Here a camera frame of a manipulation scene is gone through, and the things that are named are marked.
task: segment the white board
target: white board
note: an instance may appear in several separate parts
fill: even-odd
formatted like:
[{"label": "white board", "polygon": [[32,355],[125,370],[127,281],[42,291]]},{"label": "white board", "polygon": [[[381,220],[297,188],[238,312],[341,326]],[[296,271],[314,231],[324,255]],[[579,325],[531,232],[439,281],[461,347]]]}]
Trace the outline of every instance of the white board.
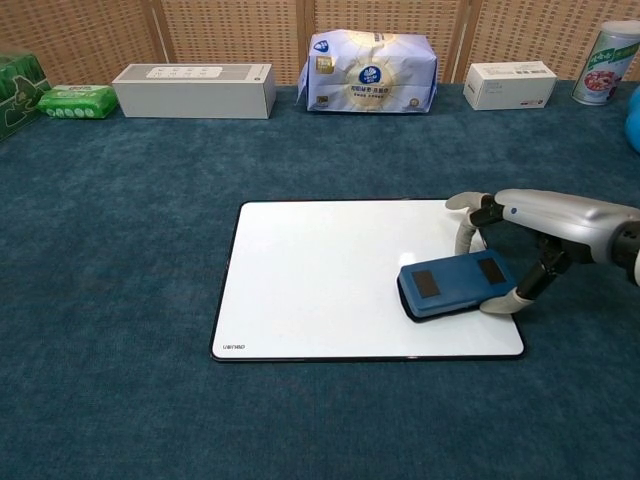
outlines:
[{"label": "white board", "polygon": [[[250,202],[242,206],[211,337],[220,361],[512,357],[510,315],[414,323],[396,279],[453,255],[462,218],[441,200]],[[472,251],[485,248],[479,234]]]}]

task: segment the table surface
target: table surface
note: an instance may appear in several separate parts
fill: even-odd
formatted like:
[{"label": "table surface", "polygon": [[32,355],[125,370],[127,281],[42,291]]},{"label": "table surface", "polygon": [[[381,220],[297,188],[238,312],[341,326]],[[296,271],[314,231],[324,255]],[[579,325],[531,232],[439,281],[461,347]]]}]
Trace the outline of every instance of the table surface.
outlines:
[{"label": "table surface", "polygon": [[[512,361],[220,364],[208,354],[251,200],[537,188],[640,206],[623,84],[587,107],[270,120],[41,118],[0,143],[0,477],[640,477],[640,290],[574,265]],[[529,233],[486,229],[516,275]]]}]

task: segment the white product box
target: white product box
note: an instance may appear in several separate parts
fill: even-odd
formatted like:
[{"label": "white product box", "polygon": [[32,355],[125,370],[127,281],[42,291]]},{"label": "white product box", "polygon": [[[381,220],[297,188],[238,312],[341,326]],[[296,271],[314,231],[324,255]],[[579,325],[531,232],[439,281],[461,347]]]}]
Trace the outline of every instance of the white product box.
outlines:
[{"label": "white product box", "polygon": [[473,63],[464,96],[474,110],[543,108],[556,80],[542,62]]},{"label": "white product box", "polygon": [[132,64],[113,88],[127,117],[269,118],[270,64]]}]

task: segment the wooden screen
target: wooden screen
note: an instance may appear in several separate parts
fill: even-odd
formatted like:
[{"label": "wooden screen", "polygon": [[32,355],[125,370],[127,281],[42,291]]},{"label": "wooden screen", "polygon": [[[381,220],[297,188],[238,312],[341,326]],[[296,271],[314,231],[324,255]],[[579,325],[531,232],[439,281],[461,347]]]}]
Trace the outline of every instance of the wooden screen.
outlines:
[{"label": "wooden screen", "polygon": [[[560,79],[576,79],[600,24],[640,17],[634,0],[471,0],[472,14],[455,81],[471,63],[542,60]],[[627,75],[637,76],[634,65]]]},{"label": "wooden screen", "polygon": [[345,28],[426,35],[439,60],[439,80],[450,81],[466,0],[315,0],[315,32]]},{"label": "wooden screen", "polygon": [[296,0],[162,0],[177,62],[272,63],[298,78]]},{"label": "wooden screen", "polygon": [[108,84],[130,63],[164,61],[140,0],[2,0],[0,32],[54,85]]}]

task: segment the green soap package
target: green soap package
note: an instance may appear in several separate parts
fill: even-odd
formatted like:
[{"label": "green soap package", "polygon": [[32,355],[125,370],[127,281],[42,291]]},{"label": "green soap package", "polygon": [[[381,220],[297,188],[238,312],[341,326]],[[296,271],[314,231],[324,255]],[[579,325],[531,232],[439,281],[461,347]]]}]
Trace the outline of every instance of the green soap package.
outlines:
[{"label": "green soap package", "polygon": [[33,53],[0,49],[0,140],[40,115],[36,106],[49,88]]},{"label": "green soap package", "polygon": [[105,118],[118,104],[108,85],[56,85],[38,102],[38,109],[56,118]]}]

